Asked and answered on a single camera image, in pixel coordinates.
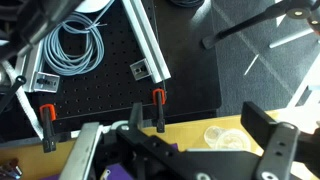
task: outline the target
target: purple object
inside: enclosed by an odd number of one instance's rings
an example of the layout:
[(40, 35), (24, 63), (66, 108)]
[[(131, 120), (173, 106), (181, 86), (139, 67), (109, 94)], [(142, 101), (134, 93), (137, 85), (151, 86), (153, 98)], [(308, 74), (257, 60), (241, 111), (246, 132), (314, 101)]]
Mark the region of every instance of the purple object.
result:
[[(171, 145), (174, 149), (178, 150), (178, 144), (172, 144)], [(110, 175), (108, 176), (108, 180), (132, 180), (133, 178), (126, 172), (126, 170), (123, 169), (123, 167), (120, 164), (114, 164), (112, 166), (108, 166), (110, 170)]]

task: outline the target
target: plastic container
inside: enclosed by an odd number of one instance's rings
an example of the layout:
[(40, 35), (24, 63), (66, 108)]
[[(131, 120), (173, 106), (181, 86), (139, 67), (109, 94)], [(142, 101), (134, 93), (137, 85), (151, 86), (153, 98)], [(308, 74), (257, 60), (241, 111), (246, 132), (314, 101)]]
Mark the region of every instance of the plastic container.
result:
[(251, 150), (251, 143), (246, 134), (238, 129), (209, 127), (204, 133), (206, 143), (216, 150)]

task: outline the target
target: metal bracket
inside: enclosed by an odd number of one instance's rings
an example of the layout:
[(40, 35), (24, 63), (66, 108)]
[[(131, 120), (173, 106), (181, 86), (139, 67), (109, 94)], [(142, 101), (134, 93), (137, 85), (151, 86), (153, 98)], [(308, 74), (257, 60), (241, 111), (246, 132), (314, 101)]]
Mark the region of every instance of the metal bracket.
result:
[(43, 91), (56, 93), (60, 76), (42, 72), (44, 67), (42, 44), (43, 42), (40, 41), (30, 53), (25, 56), (18, 56), (15, 71), (27, 79), (26, 84), (22, 86), (25, 92)]
[(146, 59), (131, 64), (130, 69), (136, 81), (152, 75)]
[(299, 134), (292, 124), (282, 122), (276, 126), (257, 167), (257, 180), (289, 180)]
[(60, 76), (42, 72), (35, 72), (34, 77), (34, 82), (31, 86), (34, 92), (57, 92)]
[(164, 61), (158, 41), (152, 31), (152, 27), (142, 2), (139, 0), (122, 0), (122, 3), (142, 54), (146, 58), (146, 61), (148, 62), (147, 64), (150, 67), (149, 76), (151, 75), (154, 83), (170, 78), (170, 72), (166, 62)]
[(87, 123), (81, 128), (80, 135), (73, 146), (60, 180), (87, 179), (103, 126)]

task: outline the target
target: cable bundle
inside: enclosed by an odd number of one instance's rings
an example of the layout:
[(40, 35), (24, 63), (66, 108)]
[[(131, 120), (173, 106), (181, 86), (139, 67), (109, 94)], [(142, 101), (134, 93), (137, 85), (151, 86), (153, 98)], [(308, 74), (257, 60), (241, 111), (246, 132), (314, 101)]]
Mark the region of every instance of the cable bundle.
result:
[[(68, 23), (80, 23), (87, 28), (79, 30)], [(43, 57), (53, 71), (60, 75), (73, 76), (87, 73), (99, 65), (104, 56), (104, 45), (97, 25), (85, 15), (74, 12), (44, 39)], [(61, 28), (71, 34), (86, 35), (83, 54), (70, 55), (63, 51), (59, 41)]]

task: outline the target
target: floor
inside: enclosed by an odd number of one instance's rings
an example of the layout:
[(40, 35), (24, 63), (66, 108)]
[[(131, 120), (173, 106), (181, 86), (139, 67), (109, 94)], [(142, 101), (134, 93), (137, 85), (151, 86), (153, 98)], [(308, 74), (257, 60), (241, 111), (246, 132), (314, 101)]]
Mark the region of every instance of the floor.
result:
[[(240, 23), (272, 4), (211, 0), (214, 30)], [(220, 41), (216, 50), (222, 106), (217, 115), (240, 114), (243, 101), (253, 101), (264, 110), (287, 107), (319, 54), (319, 38), (312, 33), (274, 49), (268, 46), (307, 28), (305, 20), (285, 17), (278, 27), (276, 19), (269, 20)], [(304, 98), (297, 105), (303, 105)]]

